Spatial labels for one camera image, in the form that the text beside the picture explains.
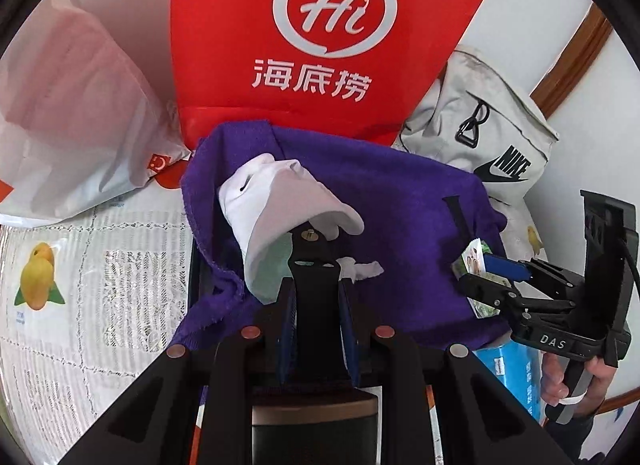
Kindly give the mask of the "right hand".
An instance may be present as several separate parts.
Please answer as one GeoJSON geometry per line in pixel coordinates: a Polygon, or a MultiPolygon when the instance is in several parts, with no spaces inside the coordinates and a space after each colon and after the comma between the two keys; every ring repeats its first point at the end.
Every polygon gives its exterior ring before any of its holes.
{"type": "MultiPolygon", "coordinates": [[[[560,358],[554,353],[545,353],[541,363],[541,399],[550,405],[557,405],[570,396],[570,389],[564,383],[564,371],[560,358]]],[[[593,358],[585,363],[585,370],[592,375],[590,385],[576,405],[575,417],[591,415],[603,403],[608,387],[616,373],[615,367],[609,367],[602,359],[593,358]]]]}

